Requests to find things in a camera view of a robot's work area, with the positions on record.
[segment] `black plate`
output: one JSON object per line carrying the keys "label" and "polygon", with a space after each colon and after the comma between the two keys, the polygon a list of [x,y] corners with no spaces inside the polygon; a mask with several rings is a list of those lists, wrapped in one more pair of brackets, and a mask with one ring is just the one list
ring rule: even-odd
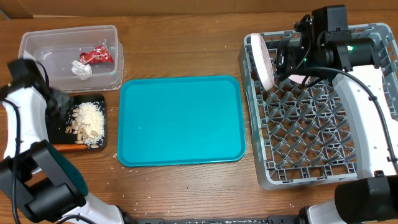
{"label": "black plate", "polygon": [[97,145],[99,145],[97,149],[104,149],[106,146],[106,110],[105,110],[105,98],[101,94],[91,94],[91,95],[80,95],[80,96],[71,96],[71,107],[67,110],[67,113],[63,119],[55,119],[51,120],[46,119],[45,123],[47,125],[47,133],[49,135],[49,141],[51,144],[75,144],[77,140],[76,134],[65,134],[65,130],[67,126],[72,125],[72,114],[73,109],[75,109],[81,103],[96,103],[98,102],[100,110],[104,114],[104,137],[99,140]]}

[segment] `red candy wrapper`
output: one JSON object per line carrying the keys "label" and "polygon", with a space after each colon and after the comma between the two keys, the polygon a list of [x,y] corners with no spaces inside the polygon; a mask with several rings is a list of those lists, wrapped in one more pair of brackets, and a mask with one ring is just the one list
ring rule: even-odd
{"label": "red candy wrapper", "polygon": [[80,62],[85,65],[90,63],[104,63],[104,62],[113,63],[113,58],[111,54],[108,52],[107,48],[101,45],[99,47],[94,48],[92,52],[81,53]]}

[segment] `clear plastic bin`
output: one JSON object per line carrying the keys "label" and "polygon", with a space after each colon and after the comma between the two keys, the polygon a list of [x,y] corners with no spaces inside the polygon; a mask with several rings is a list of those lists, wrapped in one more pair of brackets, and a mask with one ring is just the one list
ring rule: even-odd
{"label": "clear plastic bin", "polygon": [[[91,52],[106,43],[114,63],[91,64],[93,76],[81,80],[71,71],[82,52]],[[118,90],[123,79],[123,47],[115,26],[91,26],[27,32],[18,57],[33,56],[49,76],[50,86],[66,92]]]}

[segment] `wooden table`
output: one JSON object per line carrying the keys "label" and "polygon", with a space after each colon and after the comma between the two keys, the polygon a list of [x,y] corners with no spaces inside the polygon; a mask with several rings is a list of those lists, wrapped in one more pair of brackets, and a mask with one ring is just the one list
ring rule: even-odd
{"label": "wooden table", "polygon": [[[215,16],[141,16],[0,21],[0,85],[11,81],[6,63],[18,55],[28,31],[112,24],[124,47],[123,82],[137,78],[229,74],[241,81],[238,53],[245,35],[289,30],[304,13]],[[349,12],[349,24],[385,22],[398,34],[398,11]],[[113,156],[118,141],[119,91],[107,102],[108,145],[103,151],[65,156],[83,174],[91,193],[133,217],[164,219],[267,217],[298,214],[333,198],[337,184],[266,191],[257,183],[249,112],[243,98],[247,150],[235,163],[123,167]],[[0,154],[6,148],[6,114],[0,111]],[[13,223],[11,201],[0,194],[0,222]]]}

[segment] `blue tray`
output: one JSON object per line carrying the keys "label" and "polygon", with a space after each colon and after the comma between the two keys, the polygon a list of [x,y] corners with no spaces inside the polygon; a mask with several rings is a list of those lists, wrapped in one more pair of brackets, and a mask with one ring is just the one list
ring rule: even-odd
{"label": "blue tray", "polygon": [[246,151],[239,83],[229,75],[128,81],[118,138],[129,167],[238,161]]}

